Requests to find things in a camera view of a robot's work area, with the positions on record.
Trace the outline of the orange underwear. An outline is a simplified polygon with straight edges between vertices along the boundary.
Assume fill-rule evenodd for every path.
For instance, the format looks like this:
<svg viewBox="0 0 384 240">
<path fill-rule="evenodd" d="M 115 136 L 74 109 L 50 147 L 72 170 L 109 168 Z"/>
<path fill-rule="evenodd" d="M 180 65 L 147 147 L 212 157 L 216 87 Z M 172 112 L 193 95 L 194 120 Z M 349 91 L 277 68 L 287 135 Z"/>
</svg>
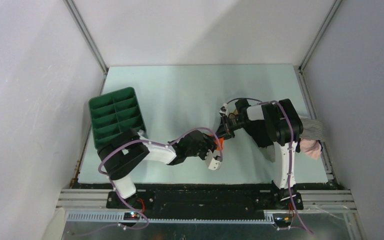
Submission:
<svg viewBox="0 0 384 240">
<path fill-rule="evenodd" d="M 223 145 L 224 145 L 224 140 L 225 138 L 224 137 L 215 137 L 213 134 L 210 134 L 209 135 L 210 138 L 212 138 L 215 142 L 215 145 L 216 145 L 216 151 L 220 152 L 223 150 Z"/>
</svg>

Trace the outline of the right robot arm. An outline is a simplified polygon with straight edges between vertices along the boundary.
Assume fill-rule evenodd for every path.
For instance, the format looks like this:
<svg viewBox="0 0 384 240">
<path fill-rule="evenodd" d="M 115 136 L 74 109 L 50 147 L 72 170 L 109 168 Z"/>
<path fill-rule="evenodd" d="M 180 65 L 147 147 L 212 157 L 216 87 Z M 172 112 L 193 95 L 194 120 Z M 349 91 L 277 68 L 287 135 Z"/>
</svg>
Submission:
<svg viewBox="0 0 384 240">
<path fill-rule="evenodd" d="M 295 155 L 304 131 L 303 123 L 290 99 L 249 104 L 249 98 L 235 98 L 237 113 L 228 110 L 224 103 L 220 108 L 220 124 L 216 130 L 219 138 L 235 137 L 235 131 L 243 129 L 261 149 L 272 150 L 275 176 L 271 182 L 271 204 L 284 209 L 297 194 L 295 180 Z"/>
</svg>

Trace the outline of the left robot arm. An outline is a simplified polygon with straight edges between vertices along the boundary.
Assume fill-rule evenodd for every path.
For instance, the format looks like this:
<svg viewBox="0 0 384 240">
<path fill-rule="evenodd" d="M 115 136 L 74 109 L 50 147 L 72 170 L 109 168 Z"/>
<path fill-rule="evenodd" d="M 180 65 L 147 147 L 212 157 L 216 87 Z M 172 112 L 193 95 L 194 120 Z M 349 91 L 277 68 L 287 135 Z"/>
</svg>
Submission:
<svg viewBox="0 0 384 240">
<path fill-rule="evenodd" d="M 97 149 L 101 160 L 98 171 L 106 175 L 125 208 L 138 202 L 136 186 L 130 173 L 143 161 L 160 162 L 168 166 L 182 164 L 188 158 L 200 158 L 210 170 L 218 170 L 223 161 L 223 138 L 207 128 L 198 127 L 179 138 L 160 143 L 147 139 L 144 131 L 131 128 Z"/>
</svg>

